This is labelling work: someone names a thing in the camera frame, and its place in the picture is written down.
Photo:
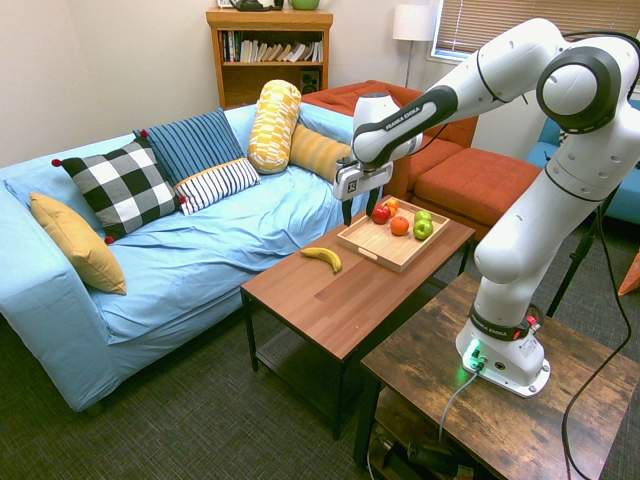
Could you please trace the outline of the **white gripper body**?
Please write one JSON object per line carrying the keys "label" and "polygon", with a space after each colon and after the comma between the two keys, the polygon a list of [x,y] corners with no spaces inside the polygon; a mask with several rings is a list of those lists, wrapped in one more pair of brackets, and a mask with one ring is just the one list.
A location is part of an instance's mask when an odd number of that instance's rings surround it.
{"label": "white gripper body", "polygon": [[336,162],[333,195],[340,201],[347,201],[365,192],[370,192],[387,184],[393,174],[393,163],[380,168],[365,170],[363,164],[350,158]]}

